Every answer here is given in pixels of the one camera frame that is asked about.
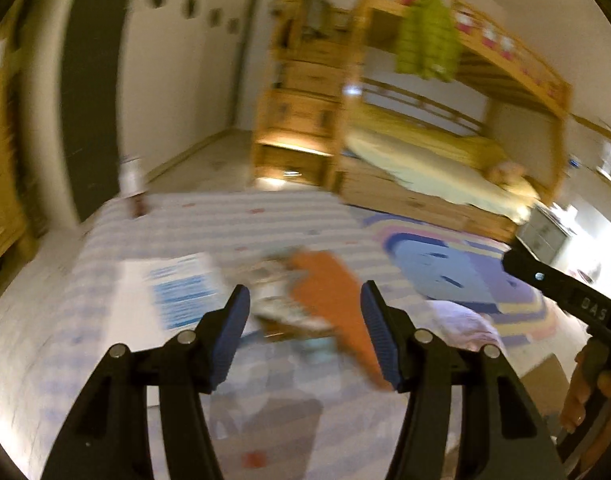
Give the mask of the person's right hand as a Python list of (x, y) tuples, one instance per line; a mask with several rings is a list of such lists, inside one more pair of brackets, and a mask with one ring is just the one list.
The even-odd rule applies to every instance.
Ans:
[[(572, 374), (570, 386), (566, 394), (565, 403), (561, 410), (559, 421), (568, 432), (573, 434), (581, 422), (585, 419), (585, 404), (590, 400), (590, 395), (594, 390), (594, 387), (584, 377), (582, 365), (585, 363), (586, 357), (589, 354), (590, 345), (586, 344), (585, 347), (575, 357), (577, 367)], [(611, 400), (611, 370), (608, 372), (601, 372), (598, 376), (596, 388), (605, 396), (606, 399)], [(601, 430), (601, 436), (611, 440), (611, 415)]]

